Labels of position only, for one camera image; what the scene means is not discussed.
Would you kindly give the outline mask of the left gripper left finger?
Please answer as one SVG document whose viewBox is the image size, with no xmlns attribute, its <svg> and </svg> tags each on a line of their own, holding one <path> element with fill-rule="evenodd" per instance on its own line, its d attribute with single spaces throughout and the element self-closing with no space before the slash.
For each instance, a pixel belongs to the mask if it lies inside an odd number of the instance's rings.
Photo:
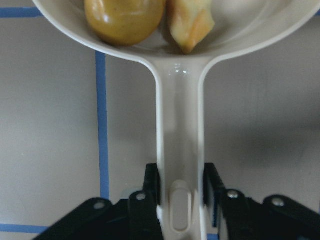
<svg viewBox="0 0 320 240">
<path fill-rule="evenodd" d="M 162 240 L 157 207 L 160 204 L 160 175 L 157 164 L 146 165 L 143 187 L 127 199 L 112 204 L 91 198 L 65 215 L 38 240 Z"/>
</svg>

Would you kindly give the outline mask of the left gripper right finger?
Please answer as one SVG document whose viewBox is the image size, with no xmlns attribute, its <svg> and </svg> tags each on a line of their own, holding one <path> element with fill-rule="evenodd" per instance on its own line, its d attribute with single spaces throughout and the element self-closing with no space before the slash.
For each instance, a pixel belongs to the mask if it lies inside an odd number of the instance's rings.
<svg viewBox="0 0 320 240">
<path fill-rule="evenodd" d="M 318 240 L 320 215 L 299 202 L 271 195 L 262 203 L 226 188 L 213 163 L 203 171 L 204 205 L 220 240 Z"/>
</svg>

